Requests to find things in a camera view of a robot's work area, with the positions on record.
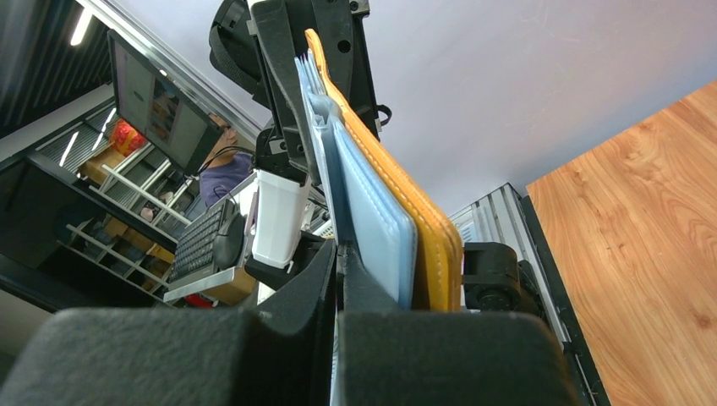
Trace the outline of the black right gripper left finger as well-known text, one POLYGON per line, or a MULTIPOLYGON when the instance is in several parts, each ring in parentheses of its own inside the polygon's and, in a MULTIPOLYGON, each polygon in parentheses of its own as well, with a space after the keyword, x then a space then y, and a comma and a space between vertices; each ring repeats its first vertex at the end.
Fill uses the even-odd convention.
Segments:
POLYGON ((254 307, 74 308, 30 340, 4 405, 326 405, 336 246, 254 307))

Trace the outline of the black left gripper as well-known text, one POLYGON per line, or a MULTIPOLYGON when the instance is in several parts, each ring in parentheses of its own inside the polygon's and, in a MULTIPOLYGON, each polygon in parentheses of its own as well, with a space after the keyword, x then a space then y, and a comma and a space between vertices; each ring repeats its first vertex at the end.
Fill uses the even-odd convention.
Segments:
POLYGON ((272 114, 256 141, 255 168, 320 184, 295 63, 309 48, 307 29, 320 37, 331 80, 369 131, 378 135, 388 123, 391 109, 375 99, 368 15, 366 1, 222 2, 209 33, 211 64, 272 114))

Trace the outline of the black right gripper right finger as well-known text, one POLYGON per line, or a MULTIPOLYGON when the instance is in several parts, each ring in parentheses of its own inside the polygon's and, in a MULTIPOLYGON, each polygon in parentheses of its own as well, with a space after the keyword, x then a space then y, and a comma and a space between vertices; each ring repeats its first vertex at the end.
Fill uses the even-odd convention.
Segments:
POLYGON ((538 317, 403 310, 353 246, 340 252, 334 404, 579 404, 560 344, 538 317))

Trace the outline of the yellow leather card holder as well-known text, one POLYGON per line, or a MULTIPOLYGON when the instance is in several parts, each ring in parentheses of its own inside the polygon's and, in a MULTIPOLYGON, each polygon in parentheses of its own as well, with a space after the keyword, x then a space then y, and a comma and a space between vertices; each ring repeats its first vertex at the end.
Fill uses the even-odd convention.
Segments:
POLYGON ((334 236, 353 259, 345 281, 368 282, 398 309, 459 311, 456 227, 349 106, 316 31, 304 36, 295 64, 334 236))

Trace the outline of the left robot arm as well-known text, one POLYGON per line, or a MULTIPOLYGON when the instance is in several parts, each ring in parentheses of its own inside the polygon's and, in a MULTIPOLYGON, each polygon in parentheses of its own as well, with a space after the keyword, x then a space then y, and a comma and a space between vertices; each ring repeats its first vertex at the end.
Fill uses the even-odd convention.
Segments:
POLYGON ((368 14, 365 1, 225 1, 212 21, 212 66, 272 114, 256 141, 256 235, 245 267, 272 288, 288 280, 285 266, 319 178, 294 62, 308 48, 307 29, 320 36, 333 81, 371 133, 391 119, 375 99, 363 27, 368 14))

